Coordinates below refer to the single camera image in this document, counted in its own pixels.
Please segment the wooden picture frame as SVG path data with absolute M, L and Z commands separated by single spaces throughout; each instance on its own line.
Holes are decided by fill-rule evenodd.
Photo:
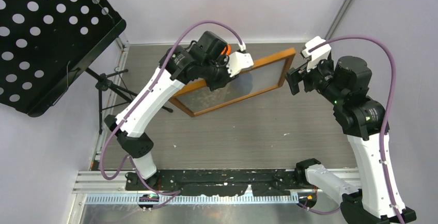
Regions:
M 190 83 L 169 100 L 190 117 L 241 102 L 283 86 L 284 74 L 291 68 L 294 48 L 254 60 L 254 66 L 243 71 L 224 88 L 210 91 L 205 80 Z

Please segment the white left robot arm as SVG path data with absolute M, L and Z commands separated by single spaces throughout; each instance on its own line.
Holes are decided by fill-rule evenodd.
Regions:
M 144 189 L 154 189 L 159 181 L 151 154 L 153 142 L 145 133 L 147 125 L 189 82 L 203 78 L 213 90 L 230 82 L 232 77 L 226 68 L 229 52 L 228 43 L 211 31 L 204 32 L 188 47 L 177 45 L 169 49 L 135 99 L 119 114 L 105 117 L 106 126 L 130 155 Z

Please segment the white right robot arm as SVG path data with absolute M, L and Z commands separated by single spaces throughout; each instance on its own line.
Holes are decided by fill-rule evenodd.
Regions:
M 353 150 L 360 186 L 353 186 L 329 172 L 315 158 L 298 162 L 294 180 L 301 188 L 315 186 L 340 207 L 347 223 L 409 223 L 416 220 L 413 209 L 401 200 L 395 183 L 387 186 L 386 175 L 394 179 L 388 151 L 389 133 L 382 131 L 385 109 L 368 96 L 372 72 L 367 63 L 354 56 L 337 62 L 331 58 L 314 68 L 309 63 L 285 74 L 292 94 L 317 91 L 333 105 L 335 120 Z

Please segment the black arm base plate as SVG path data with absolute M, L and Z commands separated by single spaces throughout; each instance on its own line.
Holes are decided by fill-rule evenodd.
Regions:
M 286 196 L 291 190 L 317 187 L 305 183 L 292 169 L 161 169 L 145 182 L 156 191 L 180 196 Z

